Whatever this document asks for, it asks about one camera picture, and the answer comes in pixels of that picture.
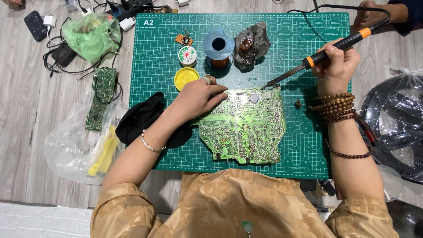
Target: wood-grain floor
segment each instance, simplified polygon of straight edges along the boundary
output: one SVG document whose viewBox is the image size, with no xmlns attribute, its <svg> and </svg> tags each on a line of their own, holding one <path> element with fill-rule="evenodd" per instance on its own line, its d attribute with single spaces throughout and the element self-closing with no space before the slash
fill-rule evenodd
<svg viewBox="0 0 423 238">
<path fill-rule="evenodd" d="M 32 0 L 34 10 L 40 14 L 62 0 Z M 317 0 L 319 4 L 357 6 L 359 0 Z M 173 0 L 158 0 L 155 5 L 176 7 Z M 234 12 L 287 12 L 290 9 L 311 10 L 311 0 L 285 0 L 275 5 L 271 0 L 192 0 L 179 8 L 181 13 L 234 13 Z M 78 184 L 55 175 L 44 158 L 44 139 L 67 117 L 72 104 L 82 95 L 92 78 L 77 81 L 78 75 L 54 74 L 44 69 L 42 55 L 47 52 L 47 40 L 36 42 L 23 19 L 31 12 L 29 1 L 22 11 L 13 11 L 0 3 L 0 200 L 61 205 L 75 208 L 94 207 L 99 186 Z M 321 9 L 322 12 L 334 11 Z M 355 11 L 350 14 L 351 24 Z M 80 11 L 68 13 L 64 6 L 54 11 L 58 25 L 70 16 L 76 19 Z M 52 31 L 58 35 L 59 28 Z M 130 72 L 134 29 L 124 34 L 122 49 L 115 67 L 123 86 L 123 100 L 129 99 Z M 355 48 L 362 59 L 353 76 L 353 93 L 357 101 L 376 84 L 390 77 L 389 68 L 411 70 L 422 68 L 423 30 L 406 37 L 394 31 L 370 36 Z M 76 58 L 68 67 L 77 71 L 89 64 Z M 103 66 L 111 66 L 105 60 Z M 149 195 L 159 213 L 171 213 L 176 207 L 181 173 L 151 171 L 141 188 Z M 423 186 L 405 182 L 401 199 L 423 207 Z M 334 198 L 306 196 L 320 205 L 337 205 Z"/>
</svg>

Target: yellow lid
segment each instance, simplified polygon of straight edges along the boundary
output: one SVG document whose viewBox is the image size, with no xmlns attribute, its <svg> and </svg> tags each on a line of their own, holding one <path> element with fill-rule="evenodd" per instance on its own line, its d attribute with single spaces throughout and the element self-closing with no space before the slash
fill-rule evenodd
<svg viewBox="0 0 423 238">
<path fill-rule="evenodd" d="M 179 91 L 181 91 L 185 84 L 197 80 L 199 78 L 200 75 L 195 69 L 185 67 L 176 72 L 173 82 L 175 83 L 175 87 Z"/>
</svg>

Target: green cutting mat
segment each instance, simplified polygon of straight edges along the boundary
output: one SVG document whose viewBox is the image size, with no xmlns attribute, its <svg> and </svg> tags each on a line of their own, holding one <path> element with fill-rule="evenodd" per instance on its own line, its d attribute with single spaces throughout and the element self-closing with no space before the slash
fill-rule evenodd
<svg viewBox="0 0 423 238">
<path fill-rule="evenodd" d="M 248 26 L 264 20 L 272 43 L 263 59 L 257 60 L 253 70 L 240 72 L 235 65 L 228 71 L 212 71 L 205 62 L 203 37 L 221 28 L 235 37 Z M 347 13 L 307 14 L 138 14 L 135 30 L 134 55 L 129 106 L 148 99 L 155 92 L 163 92 L 169 105 L 178 95 L 173 77 L 181 68 L 177 59 L 181 45 L 178 33 L 187 29 L 194 39 L 192 46 L 198 54 L 194 67 L 200 76 L 211 74 L 219 84 L 229 89 L 263 86 L 267 81 L 297 66 L 301 60 L 316 52 L 324 43 L 349 35 Z M 322 154 L 322 136 L 315 115 L 295 109 L 297 97 L 304 105 L 316 96 L 316 79 L 311 71 L 303 71 L 283 81 L 283 96 L 287 131 L 279 145 L 280 163 L 270 166 L 239 165 L 236 161 L 214 162 L 210 150 L 194 129 L 192 138 L 182 147 L 162 153 L 155 169 L 215 172 L 241 168 L 272 177 L 328 178 L 328 164 Z"/>
</svg>

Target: silver bangle bracelet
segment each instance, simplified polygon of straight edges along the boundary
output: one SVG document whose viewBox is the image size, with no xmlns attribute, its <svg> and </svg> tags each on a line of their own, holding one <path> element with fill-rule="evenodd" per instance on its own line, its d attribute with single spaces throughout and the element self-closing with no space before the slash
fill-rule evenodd
<svg viewBox="0 0 423 238">
<path fill-rule="evenodd" d="M 153 152 L 162 152 L 163 150 L 165 150 L 166 149 L 166 144 L 165 144 L 165 147 L 163 147 L 163 148 L 161 148 L 161 149 L 155 149 L 155 148 L 153 148 L 153 147 L 151 147 L 149 144 L 147 144 L 147 142 L 144 140 L 144 132 L 145 132 L 146 130 L 144 129 L 143 130 L 143 133 L 141 134 L 141 139 L 143 140 L 143 143 L 144 143 L 144 145 L 146 146 L 146 148 L 147 149 L 149 149 L 149 150 L 151 150 L 151 151 L 153 151 Z"/>
</svg>

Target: white tiled wall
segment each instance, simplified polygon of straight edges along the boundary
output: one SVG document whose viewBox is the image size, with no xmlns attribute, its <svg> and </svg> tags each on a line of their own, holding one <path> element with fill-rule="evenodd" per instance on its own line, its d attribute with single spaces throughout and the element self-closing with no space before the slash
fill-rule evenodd
<svg viewBox="0 0 423 238">
<path fill-rule="evenodd" d="M 90 237 L 93 210 L 0 202 L 0 238 Z"/>
</svg>

